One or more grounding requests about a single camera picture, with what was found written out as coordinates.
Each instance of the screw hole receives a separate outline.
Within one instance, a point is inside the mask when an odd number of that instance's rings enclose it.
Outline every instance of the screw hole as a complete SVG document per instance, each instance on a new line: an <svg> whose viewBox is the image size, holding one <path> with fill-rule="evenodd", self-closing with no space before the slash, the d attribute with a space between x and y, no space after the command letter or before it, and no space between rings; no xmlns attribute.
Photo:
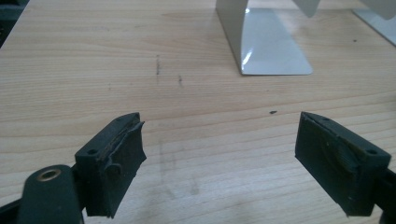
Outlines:
<svg viewBox="0 0 396 224"><path fill-rule="evenodd" d="M61 174L61 170L59 169L52 169L52 170L47 170L41 173L38 177L37 180L41 182L49 181L51 179L56 178L58 175Z"/></svg>
<svg viewBox="0 0 396 224"><path fill-rule="evenodd" d="M376 151L373 150L373 149L368 149L367 152L372 154L372 155L376 155Z"/></svg>
<svg viewBox="0 0 396 224"><path fill-rule="evenodd" d="M96 154L98 152L98 150L96 150L96 149L90 149L89 151L88 151L88 154L89 155L93 155L93 154Z"/></svg>

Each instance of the wood grain surface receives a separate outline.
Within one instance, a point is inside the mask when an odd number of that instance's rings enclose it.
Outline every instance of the wood grain surface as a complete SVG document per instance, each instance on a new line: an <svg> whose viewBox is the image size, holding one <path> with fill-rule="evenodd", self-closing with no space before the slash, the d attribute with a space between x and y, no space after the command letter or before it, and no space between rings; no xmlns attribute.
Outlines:
<svg viewBox="0 0 396 224"><path fill-rule="evenodd" d="M31 0L0 50L0 205L25 178L140 112L143 163L115 219L86 223L377 223L346 217L294 158L301 111L393 155L396 48L322 1L308 19L276 8L314 73L242 77L215 0Z"/></svg>

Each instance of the light wooden surface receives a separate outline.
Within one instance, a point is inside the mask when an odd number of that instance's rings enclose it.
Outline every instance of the light wooden surface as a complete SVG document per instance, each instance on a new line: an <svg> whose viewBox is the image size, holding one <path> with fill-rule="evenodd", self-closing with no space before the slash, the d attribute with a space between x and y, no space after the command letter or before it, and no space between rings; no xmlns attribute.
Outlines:
<svg viewBox="0 0 396 224"><path fill-rule="evenodd" d="M117 116L146 121L148 159L114 220L87 223L377 223L346 217L294 159L301 111L393 155L396 48L322 1L276 7L312 63L305 77L241 77L215 0L31 0L0 50L0 204Z"/></svg>

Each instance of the metal stand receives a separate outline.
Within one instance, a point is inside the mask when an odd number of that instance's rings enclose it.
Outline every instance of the metal stand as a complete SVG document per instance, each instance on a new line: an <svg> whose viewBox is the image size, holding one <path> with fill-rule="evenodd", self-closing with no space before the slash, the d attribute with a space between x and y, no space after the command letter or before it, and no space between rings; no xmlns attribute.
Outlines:
<svg viewBox="0 0 396 224"><path fill-rule="evenodd" d="M396 46L396 17L386 21L369 9L354 9L353 12Z"/></svg>
<svg viewBox="0 0 396 224"><path fill-rule="evenodd" d="M309 75L312 68L271 9L217 0L216 9L242 75Z"/></svg>

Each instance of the dark mark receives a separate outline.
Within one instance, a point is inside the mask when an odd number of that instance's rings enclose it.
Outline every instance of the dark mark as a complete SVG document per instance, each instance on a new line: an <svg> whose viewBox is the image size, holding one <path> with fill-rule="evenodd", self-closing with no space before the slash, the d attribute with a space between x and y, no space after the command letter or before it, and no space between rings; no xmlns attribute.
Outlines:
<svg viewBox="0 0 396 224"><path fill-rule="evenodd" d="M157 55L157 76L161 73L160 55Z"/></svg>
<svg viewBox="0 0 396 224"><path fill-rule="evenodd" d="M178 85L181 86L181 87L183 86L182 82L183 82L183 78L181 78L181 75L179 75L178 76Z"/></svg>

